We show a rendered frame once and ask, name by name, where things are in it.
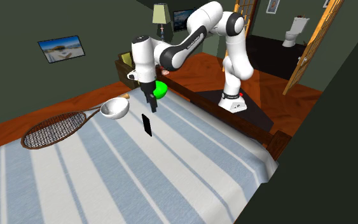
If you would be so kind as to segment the portrait wall picture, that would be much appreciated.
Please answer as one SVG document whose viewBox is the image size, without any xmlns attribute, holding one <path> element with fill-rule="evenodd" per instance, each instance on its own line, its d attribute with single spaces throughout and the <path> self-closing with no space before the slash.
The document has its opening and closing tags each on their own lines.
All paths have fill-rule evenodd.
<svg viewBox="0 0 358 224">
<path fill-rule="evenodd" d="M 267 14 L 276 14 L 277 8 L 279 7 L 280 0 L 269 0 L 266 9 Z"/>
</svg>

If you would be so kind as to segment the table lamp with pale shade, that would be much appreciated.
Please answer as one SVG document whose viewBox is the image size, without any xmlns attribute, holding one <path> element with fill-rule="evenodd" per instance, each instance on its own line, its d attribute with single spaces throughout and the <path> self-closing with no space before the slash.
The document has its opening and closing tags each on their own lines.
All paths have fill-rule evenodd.
<svg viewBox="0 0 358 224">
<path fill-rule="evenodd" d="M 153 24 L 160 25 L 161 40 L 165 41 L 164 25 L 170 22 L 170 13 L 167 3 L 156 3 L 153 5 Z"/>
</svg>

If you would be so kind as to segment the white toilet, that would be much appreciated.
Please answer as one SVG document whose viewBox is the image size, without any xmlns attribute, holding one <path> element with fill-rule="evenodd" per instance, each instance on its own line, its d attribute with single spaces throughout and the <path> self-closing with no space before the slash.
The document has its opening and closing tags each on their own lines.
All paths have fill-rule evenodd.
<svg viewBox="0 0 358 224">
<path fill-rule="evenodd" d="M 307 25 L 309 18 L 305 17 L 294 17 L 292 26 L 289 31 L 286 31 L 285 40 L 282 44 L 283 47 L 290 48 L 296 44 L 296 38 Z"/>
</svg>

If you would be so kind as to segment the black robot stand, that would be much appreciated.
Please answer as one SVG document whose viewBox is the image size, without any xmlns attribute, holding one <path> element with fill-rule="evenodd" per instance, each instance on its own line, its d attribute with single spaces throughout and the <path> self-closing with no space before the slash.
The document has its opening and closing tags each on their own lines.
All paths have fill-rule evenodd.
<svg viewBox="0 0 358 224">
<path fill-rule="evenodd" d="M 209 90 L 203 92 L 197 92 L 198 95 L 208 99 L 209 101 L 218 104 L 223 93 L 221 90 Z M 235 114 L 238 117 L 241 117 L 248 122 L 251 122 L 255 126 L 263 129 L 266 132 L 271 131 L 274 122 L 264 113 L 264 111 L 244 92 L 241 88 L 240 93 L 244 98 L 245 104 L 247 106 L 246 110 L 236 112 Z"/>
</svg>

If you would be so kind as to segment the brown tennis racket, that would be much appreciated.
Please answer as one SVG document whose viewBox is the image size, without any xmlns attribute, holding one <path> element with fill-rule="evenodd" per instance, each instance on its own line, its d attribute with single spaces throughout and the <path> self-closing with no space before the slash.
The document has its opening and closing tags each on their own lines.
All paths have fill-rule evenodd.
<svg viewBox="0 0 358 224">
<path fill-rule="evenodd" d="M 129 94 L 123 94 L 129 100 Z M 21 145 L 28 150 L 38 150 L 54 145 L 77 132 L 93 116 L 100 106 L 81 111 L 71 111 L 50 117 L 31 127 L 21 138 Z"/>
</svg>

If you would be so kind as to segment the black phone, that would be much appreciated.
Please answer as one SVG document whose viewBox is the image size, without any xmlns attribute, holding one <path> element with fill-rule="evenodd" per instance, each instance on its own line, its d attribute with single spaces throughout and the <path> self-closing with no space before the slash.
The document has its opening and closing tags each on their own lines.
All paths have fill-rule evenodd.
<svg viewBox="0 0 358 224">
<path fill-rule="evenodd" d="M 145 114 L 142 114 L 142 122 L 143 122 L 145 132 L 151 137 L 152 130 L 151 130 L 150 120 Z"/>
</svg>

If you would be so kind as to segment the beach landscape wall picture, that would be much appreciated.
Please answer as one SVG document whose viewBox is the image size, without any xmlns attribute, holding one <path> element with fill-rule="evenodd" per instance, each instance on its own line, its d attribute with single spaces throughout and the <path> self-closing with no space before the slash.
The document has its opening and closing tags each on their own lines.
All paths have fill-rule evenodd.
<svg viewBox="0 0 358 224">
<path fill-rule="evenodd" d="M 49 64 L 85 56 L 78 35 L 38 41 Z"/>
</svg>

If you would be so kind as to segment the white bowl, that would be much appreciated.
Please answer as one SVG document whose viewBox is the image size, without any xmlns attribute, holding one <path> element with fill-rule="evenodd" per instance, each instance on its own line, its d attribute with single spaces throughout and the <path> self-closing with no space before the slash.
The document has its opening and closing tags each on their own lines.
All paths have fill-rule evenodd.
<svg viewBox="0 0 358 224">
<path fill-rule="evenodd" d="M 101 107 L 100 112 L 106 118 L 117 120 L 123 118 L 129 111 L 129 101 L 124 97 L 115 97 L 106 101 Z"/>
</svg>

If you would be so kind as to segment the striped blue white bed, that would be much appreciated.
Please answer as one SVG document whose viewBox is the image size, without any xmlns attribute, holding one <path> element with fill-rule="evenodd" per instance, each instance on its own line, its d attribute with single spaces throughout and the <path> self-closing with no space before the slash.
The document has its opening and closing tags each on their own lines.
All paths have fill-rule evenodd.
<svg viewBox="0 0 358 224">
<path fill-rule="evenodd" d="M 233 224 L 278 164 L 256 140 L 169 92 L 139 89 L 65 140 L 0 146 L 0 224 Z M 142 114 L 151 124 L 144 130 Z"/>
</svg>

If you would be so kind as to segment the dark framed wall picture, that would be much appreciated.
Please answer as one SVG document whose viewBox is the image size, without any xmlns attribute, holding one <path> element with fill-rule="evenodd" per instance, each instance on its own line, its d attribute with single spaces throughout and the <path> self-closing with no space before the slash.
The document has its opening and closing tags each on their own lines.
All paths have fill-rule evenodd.
<svg viewBox="0 0 358 224">
<path fill-rule="evenodd" d="M 195 9 L 181 10 L 173 12 L 174 32 L 179 32 L 187 29 L 187 21 L 189 16 L 195 11 Z"/>
</svg>

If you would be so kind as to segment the orange wooden lattice door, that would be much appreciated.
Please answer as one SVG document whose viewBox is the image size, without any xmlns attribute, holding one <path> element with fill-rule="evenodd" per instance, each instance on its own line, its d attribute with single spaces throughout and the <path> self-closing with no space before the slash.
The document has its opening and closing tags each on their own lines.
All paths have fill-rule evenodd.
<svg viewBox="0 0 358 224">
<path fill-rule="evenodd" d="M 247 33 L 251 22 L 254 3 L 240 3 L 235 0 L 233 11 L 225 11 L 219 28 L 220 35 L 225 37 L 226 52 L 223 60 L 223 71 L 240 79 L 252 76 L 252 67 L 247 54 Z"/>
</svg>

